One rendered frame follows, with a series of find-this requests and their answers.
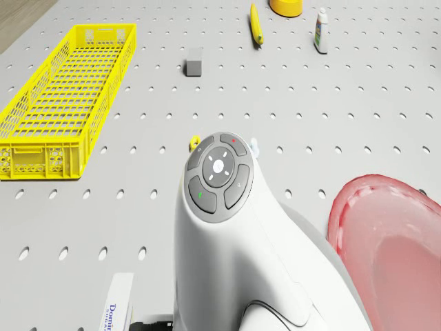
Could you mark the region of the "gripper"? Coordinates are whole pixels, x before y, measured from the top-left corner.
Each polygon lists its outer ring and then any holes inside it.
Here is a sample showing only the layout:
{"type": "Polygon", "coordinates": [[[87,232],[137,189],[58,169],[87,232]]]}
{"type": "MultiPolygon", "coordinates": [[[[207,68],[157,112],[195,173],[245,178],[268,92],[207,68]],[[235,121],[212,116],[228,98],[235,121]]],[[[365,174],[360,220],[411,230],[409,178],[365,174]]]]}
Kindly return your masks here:
{"type": "Polygon", "coordinates": [[[143,321],[130,324],[129,331],[173,331],[171,314],[148,315],[143,321]]]}

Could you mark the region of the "white and yellow carton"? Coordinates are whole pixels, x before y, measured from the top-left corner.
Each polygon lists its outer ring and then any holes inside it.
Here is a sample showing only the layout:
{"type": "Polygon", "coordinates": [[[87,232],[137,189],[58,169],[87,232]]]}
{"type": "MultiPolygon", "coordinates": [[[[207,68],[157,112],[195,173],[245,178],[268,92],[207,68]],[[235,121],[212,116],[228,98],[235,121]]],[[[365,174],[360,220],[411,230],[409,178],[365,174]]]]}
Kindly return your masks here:
{"type": "Polygon", "coordinates": [[[130,301],[133,278],[132,272],[113,275],[98,331],[129,331],[133,313],[130,301]]]}

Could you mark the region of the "yellow basket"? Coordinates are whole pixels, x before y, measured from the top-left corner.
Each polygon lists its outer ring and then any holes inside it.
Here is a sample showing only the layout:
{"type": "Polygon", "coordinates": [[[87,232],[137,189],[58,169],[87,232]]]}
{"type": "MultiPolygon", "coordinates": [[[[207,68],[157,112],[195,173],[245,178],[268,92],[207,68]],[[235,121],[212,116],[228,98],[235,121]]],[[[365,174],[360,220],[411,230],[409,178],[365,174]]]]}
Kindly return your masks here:
{"type": "Polygon", "coordinates": [[[136,50],[136,24],[73,26],[0,112],[0,180],[78,179],[136,50]]]}

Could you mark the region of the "red plate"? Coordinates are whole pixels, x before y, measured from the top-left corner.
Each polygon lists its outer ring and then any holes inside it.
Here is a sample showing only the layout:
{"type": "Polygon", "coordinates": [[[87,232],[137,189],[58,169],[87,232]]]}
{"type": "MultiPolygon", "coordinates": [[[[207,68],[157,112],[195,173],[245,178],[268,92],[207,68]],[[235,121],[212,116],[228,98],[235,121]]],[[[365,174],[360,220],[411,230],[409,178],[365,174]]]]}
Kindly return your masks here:
{"type": "Polygon", "coordinates": [[[364,175],[334,199],[327,240],[374,331],[441,331],[441,205],[397,179],[364,175]]]}

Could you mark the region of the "grey cube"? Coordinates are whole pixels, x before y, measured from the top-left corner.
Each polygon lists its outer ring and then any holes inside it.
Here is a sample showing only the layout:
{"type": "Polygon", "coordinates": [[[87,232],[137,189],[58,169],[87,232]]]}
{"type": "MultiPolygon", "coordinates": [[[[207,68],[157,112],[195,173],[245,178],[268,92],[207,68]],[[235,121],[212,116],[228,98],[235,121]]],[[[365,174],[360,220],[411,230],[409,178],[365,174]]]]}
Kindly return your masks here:
{"type": "Polygon", "coordinates": [[[185,64],[187,77],[201,77],[203,66],[203,48],[190,48],[185,64]]]}

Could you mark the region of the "banana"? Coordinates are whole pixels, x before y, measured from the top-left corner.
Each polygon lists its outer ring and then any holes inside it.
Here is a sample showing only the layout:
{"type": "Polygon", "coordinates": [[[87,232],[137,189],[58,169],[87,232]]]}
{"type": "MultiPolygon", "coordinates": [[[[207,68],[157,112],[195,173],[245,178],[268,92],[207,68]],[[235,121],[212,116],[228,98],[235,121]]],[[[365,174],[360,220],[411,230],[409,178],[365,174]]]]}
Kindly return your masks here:
{"type": "Polygon", "coordinates": [[[251,23],[254,42],[259,46],[263,45],[264,37],[260,26],[258,11],[255,3],[252,3],[250,6],[250,23],[251,23]]]}

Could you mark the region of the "small white bottle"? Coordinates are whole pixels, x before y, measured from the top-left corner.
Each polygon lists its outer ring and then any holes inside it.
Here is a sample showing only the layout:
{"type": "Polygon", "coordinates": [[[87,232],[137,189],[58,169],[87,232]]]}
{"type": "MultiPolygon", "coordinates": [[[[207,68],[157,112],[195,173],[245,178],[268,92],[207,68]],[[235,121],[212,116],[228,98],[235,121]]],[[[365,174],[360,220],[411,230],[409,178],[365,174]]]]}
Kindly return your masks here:
{"type": "Polygon", "coordinates": [[[327,11],[324,8],[320,8],[318,11],[316,29],[314,35],[314,45],[320,54],[328,53],[328,31],[329,31],[329,19],[327,11]]]}

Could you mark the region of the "yellow bowl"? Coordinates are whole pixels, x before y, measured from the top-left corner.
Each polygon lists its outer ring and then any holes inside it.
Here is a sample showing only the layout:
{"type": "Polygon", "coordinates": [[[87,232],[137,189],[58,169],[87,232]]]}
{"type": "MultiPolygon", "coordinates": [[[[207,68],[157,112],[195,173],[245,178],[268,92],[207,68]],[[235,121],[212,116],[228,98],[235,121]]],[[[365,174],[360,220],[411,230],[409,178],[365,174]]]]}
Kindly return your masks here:
{"type": "Polygon", "coordinates": [[[303,0],[269,0],[270,8],[283,17],[297,17],[302,13],[303,0]]]}

